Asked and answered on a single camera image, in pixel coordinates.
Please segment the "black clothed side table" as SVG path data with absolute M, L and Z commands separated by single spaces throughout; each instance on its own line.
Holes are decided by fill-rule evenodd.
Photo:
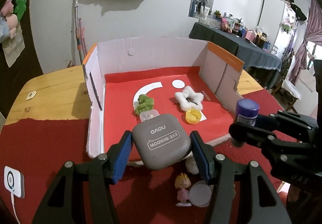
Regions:
M 230 52 L 244 62 L 245 70 L 253 71 L 253 76 L 266 89 L 271 89 L 276 83 L 282 66 L 281 59 L 245 39 L 201 23 L 193 25 L 189 38 L 210 41 Z

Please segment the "blonde girl figurine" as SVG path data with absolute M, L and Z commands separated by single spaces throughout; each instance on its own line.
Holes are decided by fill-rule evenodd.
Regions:
M 177 200 L 176 206 L 192 206 L 189 202 L 189 192 L 188 188 L 191 186 L 189 177 L 185 173 L 181 173 L 175 179 L 175 188 L 177 191 Z

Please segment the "pink plush toys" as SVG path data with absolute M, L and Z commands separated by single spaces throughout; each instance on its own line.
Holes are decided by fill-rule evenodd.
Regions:
M 18 17 L 14 14 L 14 5 L 12 4 L 12 0 L 7 0 L 5 2 L 1 9 L 1 15 L 4 17 L 9 28 L 10 39 L 13 39 L 16 36 Z

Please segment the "grey eye shadow case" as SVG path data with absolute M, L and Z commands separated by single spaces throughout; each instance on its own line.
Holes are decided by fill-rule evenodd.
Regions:
M 152 170 L 166 168 L 190 153 L 190 137 L 171 114 L 137 124 L 132 139 L 144 165 Z

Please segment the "white fluffy star hair clip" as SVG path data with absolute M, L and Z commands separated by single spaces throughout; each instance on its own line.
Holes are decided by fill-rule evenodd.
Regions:
M 175 93 L 175 99 L 180 105 L 180 109 L 184 112 L 189 109 L 202 111 L 202 101 L 204 95 L 200 92 L 195 92 L 190 86 L 186 86 L 181 92 Z

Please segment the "clear round jar lid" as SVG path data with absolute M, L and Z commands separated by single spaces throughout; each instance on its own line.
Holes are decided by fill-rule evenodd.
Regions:
M 189 200 L 197 207 L 204 208 L 210 203 L 212 196 L 212 188 L 205 182 L 199 181 L 195 183 L 189 190 Z

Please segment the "black and white plush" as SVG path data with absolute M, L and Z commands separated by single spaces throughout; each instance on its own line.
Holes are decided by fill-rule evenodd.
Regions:
M 198 166 L 193 156 L 186 159 L 186 169 L 189 173 L 197 175 L 199 173 Z

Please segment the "yellow bottle cap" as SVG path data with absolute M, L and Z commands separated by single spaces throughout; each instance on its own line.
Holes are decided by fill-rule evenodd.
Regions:
M 195 125 L 199 123 L 201 120 L 201 117 L 202 117 L 202 113 L 194 108 L 188 109 L 185 114 L 186 122 L 191 125 Z

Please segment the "clear small plastic box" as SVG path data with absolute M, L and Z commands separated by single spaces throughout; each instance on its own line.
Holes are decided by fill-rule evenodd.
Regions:
M 141 112 L 139 115 L 139 118 L 140 118 L 141 122 L 145 122 L 145 121 L 153 119 L 157 116 L 159 116 L 159 112 L 156 109 L 151 109 L 149 111 Z

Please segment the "green scrunchie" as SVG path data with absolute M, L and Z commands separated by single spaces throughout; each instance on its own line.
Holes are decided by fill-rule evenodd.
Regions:
M 134 109 L 134 112 L 137 116 L 139 116 L 142 112 L 150 111 L 154 107 L 154 99 L 148 97 L 145 94 L 141 94 L 138 97 L 138 104 Z

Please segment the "cardboard box with red bottom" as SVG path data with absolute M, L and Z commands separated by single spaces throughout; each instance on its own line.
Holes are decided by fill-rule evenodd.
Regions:
M 172 114 L 186 132 L 217 145 L 229 139 L 237 85 L 244 63 L 212 42 L 189 38 L 142 37 L 95 44 L 82 67 L 91 100 L 86 152 L 94 158 L 140 122 L 138 97 L 154 99 L 160 114 Z M 200 122 L 185 120 L 175 93 L 190 86 L 204 96 Z

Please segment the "metal stick with orange tip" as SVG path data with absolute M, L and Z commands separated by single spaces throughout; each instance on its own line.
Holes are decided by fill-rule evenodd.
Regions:
M 78 0 L 74 0 L 74 13 L 75 13 L 75 37 L 77 43 L 77 50 L 79 53 L 80 63 L 82 64 L 82 46 L 80 38 L 79 18 L 78 18 Z

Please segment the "green plush on door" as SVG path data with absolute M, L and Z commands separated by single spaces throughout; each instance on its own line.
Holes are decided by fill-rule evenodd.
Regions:
M 14 14 L 17 16 L 18 21 L 21 20 L 24 12 L 26 11 L 27 0 L 16 0 L 16 6 L 14 8 Z

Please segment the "white square charger device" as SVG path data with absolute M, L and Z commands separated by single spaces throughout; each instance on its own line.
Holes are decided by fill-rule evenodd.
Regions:
M 4 187 L 18 198 L 25 197 L 25 178 L 17 169 L 4 167 Z

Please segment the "dark blue bottle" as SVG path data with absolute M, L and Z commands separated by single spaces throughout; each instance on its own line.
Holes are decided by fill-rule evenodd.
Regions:
M 254 126 L 259 113 L 259 104 L 250 99 L 240 99 L 236 103 L 234 122 Z

